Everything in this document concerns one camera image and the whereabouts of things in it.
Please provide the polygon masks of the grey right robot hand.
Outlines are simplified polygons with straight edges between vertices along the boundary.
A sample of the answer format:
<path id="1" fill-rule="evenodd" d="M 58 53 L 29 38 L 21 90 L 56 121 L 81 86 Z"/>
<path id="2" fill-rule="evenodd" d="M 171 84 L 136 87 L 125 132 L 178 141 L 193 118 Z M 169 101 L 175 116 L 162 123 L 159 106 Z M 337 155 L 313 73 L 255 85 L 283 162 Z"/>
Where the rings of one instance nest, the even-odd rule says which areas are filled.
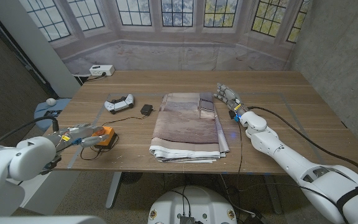
<path id="1" fill-rule="evenodd" d="M 240 96 L 228 86 L 217 83 L 217 93 L 214 96 L 227 104 L 227 107 L 235 112 L 238 116 L 242 116 L 248 112 L 248 107 L 242 102 Z"/>

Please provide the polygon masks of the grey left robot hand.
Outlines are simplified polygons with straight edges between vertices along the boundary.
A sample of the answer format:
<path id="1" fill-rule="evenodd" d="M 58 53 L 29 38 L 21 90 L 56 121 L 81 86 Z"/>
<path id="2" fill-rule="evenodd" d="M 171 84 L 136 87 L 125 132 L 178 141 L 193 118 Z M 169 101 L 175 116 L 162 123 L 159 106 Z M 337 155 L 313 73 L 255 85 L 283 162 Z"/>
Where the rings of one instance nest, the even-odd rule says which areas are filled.
<path id="1" fill-rule="evenodd" d="M 57 152 L 60 152 L 71 145 L 80 145 L 81 147 L 94 146 L 99 142 L 107 140 L 109 135 L 104 133 L 102 126 L 79 124 L 74 127 L 61 129 L 45 137 L 51 140 Z"/>

